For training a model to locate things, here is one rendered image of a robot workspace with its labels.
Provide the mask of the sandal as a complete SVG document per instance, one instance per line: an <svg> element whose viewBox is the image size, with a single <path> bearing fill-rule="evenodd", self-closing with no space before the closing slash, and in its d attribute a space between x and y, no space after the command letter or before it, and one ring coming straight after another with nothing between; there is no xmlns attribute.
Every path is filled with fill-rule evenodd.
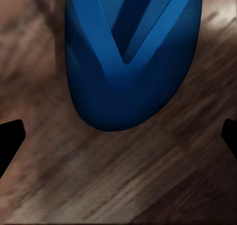
<svg viewBox="0 0 237 225"><path fill-rule="evenodd" d="M71 100L101 131L140 125L173 97L191 66L202 0L66 0Z"/></svg>

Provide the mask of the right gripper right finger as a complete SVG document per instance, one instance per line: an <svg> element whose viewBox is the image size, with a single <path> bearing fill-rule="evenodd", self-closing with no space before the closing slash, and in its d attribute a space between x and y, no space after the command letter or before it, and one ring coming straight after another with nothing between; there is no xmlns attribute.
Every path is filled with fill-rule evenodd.
<svg viewBox="0 0 237 225"><path fill-rule="evenodd" d="M237 121L225 119L221 137L237 159Z"/></svg>

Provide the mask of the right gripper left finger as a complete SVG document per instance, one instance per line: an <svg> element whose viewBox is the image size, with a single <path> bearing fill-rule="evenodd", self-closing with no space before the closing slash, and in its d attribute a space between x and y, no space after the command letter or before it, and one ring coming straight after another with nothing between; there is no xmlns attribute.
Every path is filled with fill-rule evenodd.
<svg viewBox="0 0 237 225"><path fill-rule="evenodd" d="M0 179L25 138L26 131L21 119L0 125Z"/></svg>

